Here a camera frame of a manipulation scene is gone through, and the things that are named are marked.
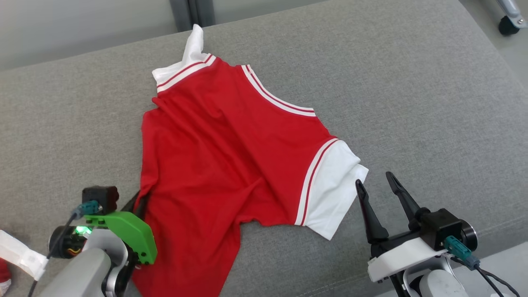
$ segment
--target red fabric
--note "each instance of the red fabric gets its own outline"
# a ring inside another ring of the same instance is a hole
[[[317,117],[264,99],[217,58],[158,97],[143,118],[140,197],[158,248],[134,273],[144,297],[217,296],[240,224],[294,224],[308,167],[328,140]]]
[[[7,282],[11,279],[11,272],[7,268],[7,261],[0,258],[0,283]]]

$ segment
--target gray floor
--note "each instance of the gray floor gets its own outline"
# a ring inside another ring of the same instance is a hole
[[[528,0],[516,0],[522,15],[528,18]],[[504,37],[497,25],[504,16],[496,0],[460,0],[482,31],[504,57],[517,78],[528,89],[528,29]]]
[[[480,266],[484,270],[497,275],[507,281],[521,296],[526,296],[528,292],[528,243],[512,247],[495,255],[485,257],[480,260]],[[455,269],[455,275],[462,283],[470,297],[487,297],[495,291],[486,283],[480,274],[476,271],[469,271],[465,267]],[[498,289],[507,296],[514,296],[506,286],[497,284]],[[397,297],[396,292],[387,292],[377,297]]]

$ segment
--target gray fabric surface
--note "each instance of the gray fabric surface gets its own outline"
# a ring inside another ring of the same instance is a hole
[[[187,35],[0,73],[0,228],[45,253],[82,188],[116,185],[120,206],[137,191],[150,72],[179,60]],[[528,240],[526,91],[456,0],[325,2],[206,28],[204,51],[313,107],[370,169],[391,234],[407,223],[388,170],[422,206],[470,222],[479,256]],[[246,224],[221,295],[374,295],[390,284],[370,283],[369,255],[357,202],[330,242]],[[50,261],[37,291],[66,264]],[[13,272],[7,297],[25,296],[31,279]]]

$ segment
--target red jersey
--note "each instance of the red jersey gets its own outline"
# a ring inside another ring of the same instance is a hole
[[[0,297],[3,296],[11,286],[11,272],[7,268],[7,261],[0,258]]]
[[[140,197],[150,197],[145,221],[158,256],[134,273],[144,297],[217,296],[243,222],[307,226],[330,240],[368,172],[313,109],[202,48],[195,25],[183,60],[153,71]]]

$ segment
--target red and white stripe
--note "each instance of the red and white stripe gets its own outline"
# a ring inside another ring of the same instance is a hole
[[[300,107],[273,96],[268,90],[264,88],[257,75],[255,75],[255,73],[253,72],[253,69],[251,69],[251,66],[242,65],[242,70],[244,71],[244,74],[248,78],[251,85],[255,88],[255,90],[257,90],[257,92],[264,99],[266,99],[273,105],[293,114],[315,117],[315,112],[312,108]]]
[[[207,56],[205,57],[205,59],[203,61],[198,61],[196,63],[192,63],[192,64],[186,66],[185,68],[183,68],[182,70],[179,70],[176,74],[172,75],[170,78],[168,78],[164,82],[162,82],[159,85],[157,85],[158,93],[162,92],[162,91],[164,91],[164,90],[166,90],[166,89],[168,89],[170,87],[172,87],[173,85],[175,85],[176,83],[178,83],[182,79],[184,79],[187,76],[197,72],[198,70],[200,70],[202,68],[205,68],[205,67],[208,67],[208,66],[211,66],[214,63],[215,59],[216,59],[215,56],[213,56],[211,54],[207,54]]]
[[[306,220],[306,212],[308,210],[308,202],[310,200],[310,190],[312,188],[312,184],[314,182],[314,178],[317,175],[317,171],[319,169],[319,165],[321,164],[321,161],[325,155],[325,152],[336,142],[340,141],[337,138],[333,138],[325,144],[323,144],[317,153],[315,154],[314,159],[312,160],[310,166],[308,167],[308,171],[306,172],[306,176],[304,178],[303,183],[303,189],[300,194],[300,201],[299,201],[299,208],[297,209],[297,219],[295,220],[295,225],[305,225]]]

